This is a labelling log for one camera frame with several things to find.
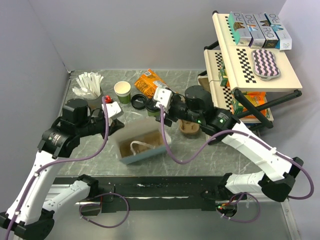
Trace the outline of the green paper coffee cup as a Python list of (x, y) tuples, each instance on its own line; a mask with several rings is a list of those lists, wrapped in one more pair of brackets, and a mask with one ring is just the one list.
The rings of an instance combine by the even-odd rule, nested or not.
[(156, 107), (156, 102), (152, 98), (146, 101), (145, 108), (149, 117), (157, 117), (161, 113), (161, 110)]

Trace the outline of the blue white paper bag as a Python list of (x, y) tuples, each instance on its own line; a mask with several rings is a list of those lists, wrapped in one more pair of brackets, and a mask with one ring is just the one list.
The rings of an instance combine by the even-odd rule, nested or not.
[(125, 164), (165, 153), (161, 123), (155, 117), (142, 117), (133, 120), (109, 137), (117, 159)]

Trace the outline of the black cup lid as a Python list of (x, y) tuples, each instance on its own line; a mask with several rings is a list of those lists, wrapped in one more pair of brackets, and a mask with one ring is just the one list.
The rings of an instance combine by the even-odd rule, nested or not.
[(159, 112), (160, 109), (156, 106), (156, 101), (154, 101), (152, 98), (148, 99), (146, 104), (145, 104), (145, 108), (149, 111), (149, 112)]

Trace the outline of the single brown cup carrier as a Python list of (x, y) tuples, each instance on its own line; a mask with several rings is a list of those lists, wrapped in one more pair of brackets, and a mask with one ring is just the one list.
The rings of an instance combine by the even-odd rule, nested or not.
[(163, 139), (158, 131), (123, 140), (119, 144), (120, 155), (124, 157), (138, 155), (163, 145)]

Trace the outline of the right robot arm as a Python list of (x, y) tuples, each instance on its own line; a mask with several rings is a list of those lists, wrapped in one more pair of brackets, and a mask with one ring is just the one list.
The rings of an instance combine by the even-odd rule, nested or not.
[(191, 86), (184, 95), (157, 87), (153, 100), (160, 109), (158, 122), (168, 127), (177, 120), (199, 124), (206, 135), (213, 137), (213, 142), (232, 147), (260, 168), (259, 172), (249, 174), (226, 173), (213, 190), (216, 200), (227, 200), (241, 193), (263, 193), (276, 202), (289, 197), (304, 162), (280, 154), (229, 110), (215, 107), (210, 92), (202, 86)]

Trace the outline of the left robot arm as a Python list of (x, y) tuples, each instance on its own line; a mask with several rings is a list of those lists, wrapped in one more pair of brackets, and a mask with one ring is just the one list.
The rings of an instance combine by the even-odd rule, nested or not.
[[(58, 196), (46, 200), (65, 163), (96, 157), (106, 146), (108, 137), (125, 126), (118, 120), (123, 110), (116, 101), (108, 102), (103, 96), (100, 102), (98, 115), (94, 116), (94, 110), (84, 99), (69, 100), (62, 107), (61, 115), (42, 134), (26, 182), (12, 205), (0, 214), (0, 226), (6, 230), (6, 240), (11, 233), (23, 240), (44, 240), (59, 215), (68, 207), (78, 201), (93, 201), (98, 197), (98, 180), (83, 174)], [(97, 152), (79, 159), (70, 157), (81, 138), (97, 134), (103, 138)]]

